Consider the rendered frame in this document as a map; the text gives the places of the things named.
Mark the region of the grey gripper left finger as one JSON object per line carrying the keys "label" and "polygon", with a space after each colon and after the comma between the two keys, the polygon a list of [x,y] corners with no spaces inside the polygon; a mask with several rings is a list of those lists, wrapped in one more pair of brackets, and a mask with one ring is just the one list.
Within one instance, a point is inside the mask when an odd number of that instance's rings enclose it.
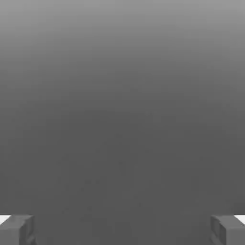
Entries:
{"label": "grey gripper left finger", "polygon": [[36,245],[35,217],[0,214],[0,245]]}

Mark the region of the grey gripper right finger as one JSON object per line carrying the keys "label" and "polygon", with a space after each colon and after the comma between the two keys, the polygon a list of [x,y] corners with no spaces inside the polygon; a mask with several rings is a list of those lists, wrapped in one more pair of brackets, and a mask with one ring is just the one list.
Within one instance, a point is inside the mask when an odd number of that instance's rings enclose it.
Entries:
{"label": "grey gripper right finger", "polygon": [[210,245],[245,245],[245,215],[212,215]]}

